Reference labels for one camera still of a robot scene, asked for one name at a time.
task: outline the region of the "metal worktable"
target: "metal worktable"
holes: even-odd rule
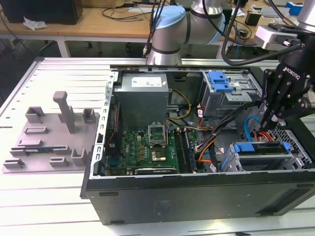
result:
[[[75,112],[101,107],[110,64],[144,64],[142,59],[52,59],[35,61],[0,108],[0,162],[21,132],[29,106],[59,112],[52,100],[56,90],[68,93]],[[185,65],[226,66],[221,60],[184,59]],[[274,68],[276,61],[254,64]],[[304,118],[312,129],[315,117]],[[83,172],[70,174],[0,173],[0,235],[314,235],[315,197],[280,217],[218,219],[173,223],[103,226],[89,200],[79,197]]]

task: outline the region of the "electronic chip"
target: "electronic chip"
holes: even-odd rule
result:
[[[152,161],[166,161],[166,150],[163,147],[154,147],[151,149]]]

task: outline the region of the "gray power supply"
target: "gray power supply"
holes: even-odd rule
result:
[[[164,123],[168,102],[166,74],[124,74],[115,90],[121,105],[124,130],[143,130]]]

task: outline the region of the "blue tab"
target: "blue tab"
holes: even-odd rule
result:
[[[238,143],[234,145],[236,152],[255,152],[255,149],[251,143]]]
[[[287,153],[291,152],[291,145],[288,142],[284,142],[283,146]]]
[[[233,92],[233,88],[228,83],[228,78],[222,71],[209,71],[209,81],[215,92]]]
[[[235,145],[233,145],[233,146],[234,146],[235,152],[240,152],[240,151],[241,151],[241,149],[240,149],[240,147],[238,146],[238,144],[235,144]]]
[[[227,161],[228,161],[228,158],[226,157],[225,160],[223,161],[223,163],[222,163],[221,166],[220,166],[220,170],[221,170],[221,171],[223,170],[223,168],[224,168],[224,166],[226,165]]]

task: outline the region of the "robotiq logo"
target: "robotiq logo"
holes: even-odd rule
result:
[[[291,70],[290,68],[285,67],[284,71],[288,72],[290,75],[292,75],[295,79],[299,80],[300,76],[294,72],[293,70]]]

